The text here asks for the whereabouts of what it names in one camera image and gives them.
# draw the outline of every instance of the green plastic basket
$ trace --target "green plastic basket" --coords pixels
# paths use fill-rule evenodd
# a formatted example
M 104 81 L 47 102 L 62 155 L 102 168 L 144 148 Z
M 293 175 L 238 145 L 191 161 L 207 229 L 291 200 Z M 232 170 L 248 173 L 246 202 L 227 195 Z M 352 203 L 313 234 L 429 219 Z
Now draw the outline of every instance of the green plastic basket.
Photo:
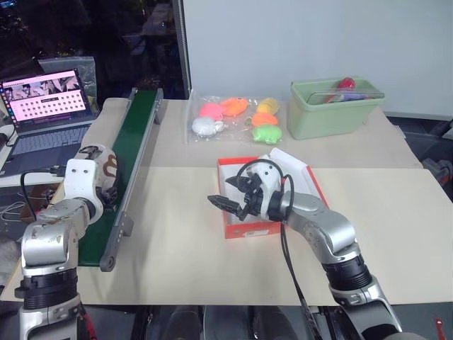
M 355 90 L 380 93 L 367 80 L 355 78 Z M 324 103 L 328 95 L 313 95 L 334 89 L 341 79 L 293 81 L 289 102 L 288 130 L 296 140 L 340 135 L 355 131 L 384 102 L 381 98 Z

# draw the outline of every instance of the cardboard box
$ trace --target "cardboard box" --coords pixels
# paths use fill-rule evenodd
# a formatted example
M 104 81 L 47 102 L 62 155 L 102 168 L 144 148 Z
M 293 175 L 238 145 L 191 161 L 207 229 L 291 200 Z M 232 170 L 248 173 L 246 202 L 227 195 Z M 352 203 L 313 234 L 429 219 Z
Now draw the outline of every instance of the cardboard box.
M 325 204 L 326 200 L 319 188 L 318 183 L 311 171 L 311 168 L 304 162 L 295 159 L 285 152 L 274 148 L 269 154 L 270 159 L 279 164 L 284 174 L 290 174 L 294 179 L 294 190 L 299 193 L 310 193 L 322 199 Z M 217 178 L 219 181 L 220 195 L 228 197 L 241 204 L 243 193 L 237 188 L 225 182 L 229 177 L 235 176 L 238 170 L 246 163 L 257 159 L 257 157 L 240 157 L 226 158 L 217 160 Z M 247 215 L 244 221 L 228 212 L 222 211 L 224 220 L 224 233 L 226 239 L 237 237 L 263 236 L 277 234 L 280 232 L 280 223 L 263 220 L 261 217 Z

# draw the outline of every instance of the laptop screen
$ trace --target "laptop screen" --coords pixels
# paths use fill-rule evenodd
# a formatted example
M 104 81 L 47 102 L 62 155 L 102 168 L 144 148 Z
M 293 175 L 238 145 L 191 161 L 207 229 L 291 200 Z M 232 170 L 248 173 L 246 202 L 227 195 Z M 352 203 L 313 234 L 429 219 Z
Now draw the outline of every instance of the laptop screen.
M 3 81 L 0 94 L 18 131 L 94 119 L 76 70 Z

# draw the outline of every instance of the orange box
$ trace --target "orange box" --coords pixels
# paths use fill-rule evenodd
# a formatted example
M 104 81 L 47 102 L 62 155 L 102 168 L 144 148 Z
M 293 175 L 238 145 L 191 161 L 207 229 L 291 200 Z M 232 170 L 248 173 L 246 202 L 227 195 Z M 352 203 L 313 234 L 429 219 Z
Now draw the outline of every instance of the orange box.
M 217 160 L 217 180 L 220 195 L 226 196 L 231 200 L 235 200 L 243 206 L 243 194 L 233 186 L 227 184 L 225 179 L 235 176 L 241 166 L 253 161 L 254 159 L 257 159 L 257 157 L 223 158 Z M 327 204 L 313 172 L 311 171 L 311 168 L 306 166 L 304 171 L 305 176 L 313 183 L 312 190 L 315 191 L 314 193 L 317 194 L 325 204 Z M 237 192 L 235 197 L 231 196 L 232 191 Z M 244 221 L 239 221 L 236 216 L 226 211 L 222 211 L 222 217 L 224 221 L 224 233 L 226 239 L 271 235 L 280 232 L 280 222 L 263 221 L 260 217 L 250 215 L 248 215 Z

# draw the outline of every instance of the green conveyor belt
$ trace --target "green conveyor belt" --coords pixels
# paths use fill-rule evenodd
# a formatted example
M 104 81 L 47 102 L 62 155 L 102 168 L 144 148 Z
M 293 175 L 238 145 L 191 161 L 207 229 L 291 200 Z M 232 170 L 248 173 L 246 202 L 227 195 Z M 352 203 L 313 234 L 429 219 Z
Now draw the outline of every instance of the green conveyor belt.
M 138 91 L 135 94 L 121 130 L 113 144 L 113 151 L 116 153 L 120 172 L 117 185 L 118 206 L 129 183 L 155 98 L 155 91 Z M 96 223 L 88 226 L 85 236 L 79 241 L 79 266 L 99 266 L 118 213 L 118 211 L 104 212 Z

